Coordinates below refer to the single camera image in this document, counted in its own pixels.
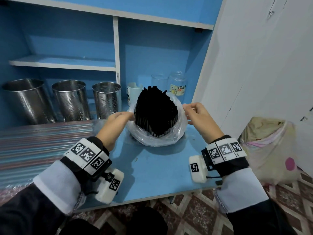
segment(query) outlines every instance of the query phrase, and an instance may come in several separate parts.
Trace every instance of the white sleeve cuff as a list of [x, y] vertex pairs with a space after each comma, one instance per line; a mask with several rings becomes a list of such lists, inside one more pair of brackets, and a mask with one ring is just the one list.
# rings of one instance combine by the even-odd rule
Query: white sleeve cuff
[[214, 196], [224, 213], [233, 213], [268, 200], [266, 192], [251, 168], [228, 175]]
[[64, 214], [82, 205], [86, 196], [73, 172], [60, 161], [33, 179], [34, 184]]

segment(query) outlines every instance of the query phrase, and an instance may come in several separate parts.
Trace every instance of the pants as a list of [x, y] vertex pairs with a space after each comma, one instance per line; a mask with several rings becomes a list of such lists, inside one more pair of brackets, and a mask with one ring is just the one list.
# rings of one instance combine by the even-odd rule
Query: pants
[[[167, 224], [162, 215], [150, 207], [139, 208], [126, 225], [126, 235], [130, 234], [167, 234]], [[83, 219], [70, 221], [59, 235], [100, 235], [100, 230]]]

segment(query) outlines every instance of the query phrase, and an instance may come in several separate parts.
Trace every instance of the perforated metal cylinder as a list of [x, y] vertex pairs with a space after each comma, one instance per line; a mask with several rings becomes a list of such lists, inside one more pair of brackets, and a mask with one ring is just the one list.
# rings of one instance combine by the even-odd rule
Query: perforated metal cylinder
[[121, 86], [114, 82], [100, 82], [92, 86], [98, 119], [107, 119], [122, 111]]
[[55, 123], [56, 117], [39, 79], [20, 79], [2, 85], [10, 107], [29, 124]]
[[52, 85], [52, 90], [65, 122], [91, 119], [84, 82], [60, 81]]

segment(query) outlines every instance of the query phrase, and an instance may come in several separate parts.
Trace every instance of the white cup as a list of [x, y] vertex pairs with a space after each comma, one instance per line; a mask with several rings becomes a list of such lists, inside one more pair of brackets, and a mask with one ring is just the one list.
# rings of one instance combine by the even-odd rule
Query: white cup
[[131, 103], [137, 102], [138, 96], [142, 92], [143, 85], [136, 85], [135, 82], [130, 82], [127, 84], [127, 103], [130, 106]]

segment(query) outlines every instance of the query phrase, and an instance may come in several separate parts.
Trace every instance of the bundle of black straws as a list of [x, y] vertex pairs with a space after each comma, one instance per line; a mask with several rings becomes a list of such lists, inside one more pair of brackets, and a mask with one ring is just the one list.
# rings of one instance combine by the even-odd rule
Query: bundle of black straws
[[135, 124], [160, 138], [168, 134], [178, 120], [174, 102], [156, 86], [144, 88], [135, 107]]

